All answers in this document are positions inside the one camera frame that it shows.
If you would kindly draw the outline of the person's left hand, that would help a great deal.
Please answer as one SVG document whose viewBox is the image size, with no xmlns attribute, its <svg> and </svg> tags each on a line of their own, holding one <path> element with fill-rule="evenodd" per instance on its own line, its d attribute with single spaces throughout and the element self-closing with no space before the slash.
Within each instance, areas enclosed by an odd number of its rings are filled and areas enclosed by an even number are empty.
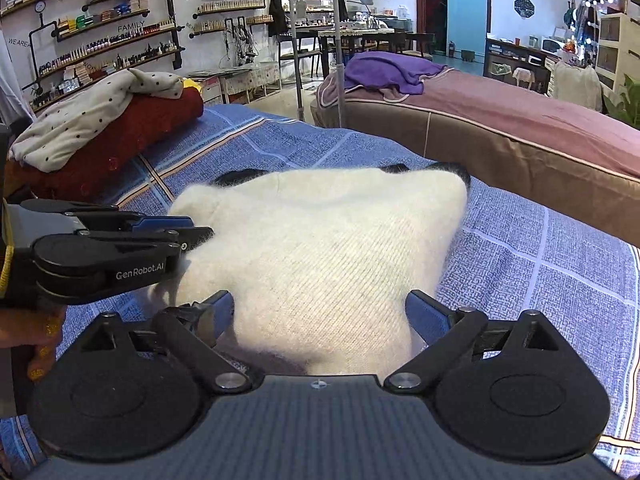
<svg viewBox="0 0 640 480">
<path fill-rule="evenodd" d="M 39 382 L 55 362 L 55 349 L 63 339 L 62 327 L 66 307 L 55 306 L 50 312 L 6 309 L 1 311 L 0 348 L 34 347 L 34 357 L 26 376 Z"/>
</svg>

